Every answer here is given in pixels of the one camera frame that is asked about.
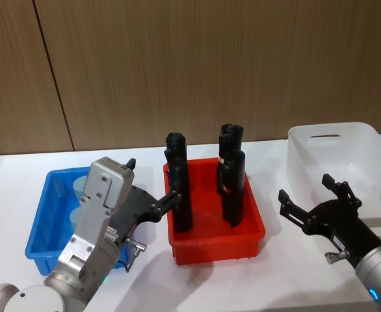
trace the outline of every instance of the black cylindrical object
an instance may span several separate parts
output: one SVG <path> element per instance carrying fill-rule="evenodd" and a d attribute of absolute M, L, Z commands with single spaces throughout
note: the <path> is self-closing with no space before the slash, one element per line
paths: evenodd
<path fill-rule="evenodd" d="M 217 166 L 217 191 L 222 191 L 222 172 L 224 170 L 224 158 L 233 150 L 241 150 L 244 129 L 240 125 L 225 124 L 221 127 L 219 136 L 219 158 Z"/>
<path fill-rule="evenodd" d="M 222 218 L 231 227 L 240 224 L 244 214 L 245 154 L 233 150 L 224 158 L 222 172 Z"/>
<path fill-rule="evenodd" d="M 180 205 L 173 209 L 174 230 L 188 231 L 193 226 L 191 192 L 187 166 L 186 138 L 181 133 L 169 133 L 164 151 L 168 163 L 169 187 L 181 194 Z"/>

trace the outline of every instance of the wooden wall panel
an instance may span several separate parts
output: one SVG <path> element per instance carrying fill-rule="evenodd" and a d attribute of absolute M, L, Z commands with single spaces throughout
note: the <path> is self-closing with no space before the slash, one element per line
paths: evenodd
<path fill-rule="evenodd" d="M 77 150 L 381 132 L 381 0 L 36 0 Z"/>
<path fill-rule="evenodd" d="M 0 154 L 72 150 L 31 0 L 0 0 Z"/>

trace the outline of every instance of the white tabletop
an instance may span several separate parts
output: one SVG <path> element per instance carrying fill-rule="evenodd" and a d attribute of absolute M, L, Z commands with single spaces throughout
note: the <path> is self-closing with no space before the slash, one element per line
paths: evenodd
<path fill-rule="evenodd" d="M 89 166 L 103 156 L 137 160 L 135 185 L 164 195 L 164 148 L 0 156 L 0 283 L 20 289 L 44 278 L 24 250 L 46 174 Z M 130 273 L 113 270 L 85 311 L 374 311 L 375 305 L 347 261 L 328 265 L 335 251 L 279 215 L 278 191 L 295 200 L 286 175 L 287 141 L 247 142 L 246 172 L 266 227 L 253 259 L 177 266 L 167 221 L 142 224 L 135 238 L 148 244 Z M 188 158 L 216 157 L 216 144 L 188 146 Z"/>

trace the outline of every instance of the transparent plastic bin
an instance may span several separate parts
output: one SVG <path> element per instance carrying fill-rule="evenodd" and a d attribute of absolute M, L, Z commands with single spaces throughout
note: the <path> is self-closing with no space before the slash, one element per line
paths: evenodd
<path fill-rule="evenodd" d="M 381 136 L 366 123 L 305 125 L 289 130 L 287 173 L 296 204 L 309 211 L 332 192 L 321 183 L 323 174 L 348 181 L 362 201 L 360 218 L 381 226 Z"/>

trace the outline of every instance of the blue plastic bin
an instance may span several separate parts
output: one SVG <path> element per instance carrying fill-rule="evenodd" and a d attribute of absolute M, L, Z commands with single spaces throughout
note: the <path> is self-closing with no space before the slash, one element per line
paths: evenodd
<path fill-rule="evenodd" d="M 48 276 L 58 262 L 73 229 L 69 215 L 79 202 L 73 182 L 89 173 L 89 167 L 50 171 L 40 197 L 25 255 L 33 259 L 41 275 Z M 120 260 L 128 263 L 127 247 L 120 252 Z M 124 267 L 118 263 L 115 268 Z"/>

